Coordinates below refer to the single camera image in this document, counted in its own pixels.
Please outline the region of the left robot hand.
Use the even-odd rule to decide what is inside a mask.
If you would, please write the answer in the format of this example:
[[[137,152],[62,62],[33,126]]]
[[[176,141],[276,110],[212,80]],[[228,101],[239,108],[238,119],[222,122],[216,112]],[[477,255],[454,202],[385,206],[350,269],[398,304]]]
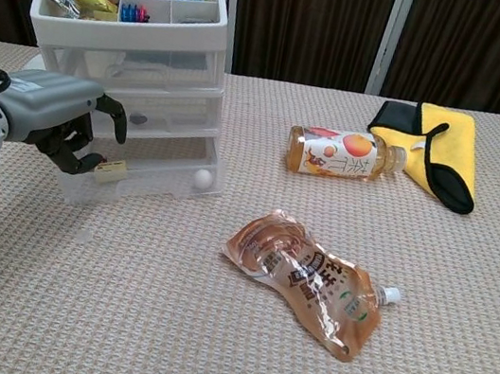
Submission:
[[[9,88],[0,94],[0,108],[8,122],[7,142],[34,145],[59,170],[73,175],[94,170],[105,160],[97,152],[75,155],[93,141],[92,113],[109,116],[116,142],[125,143],[124,107],[98,81],[42,69],[14,72],[10,80]]]

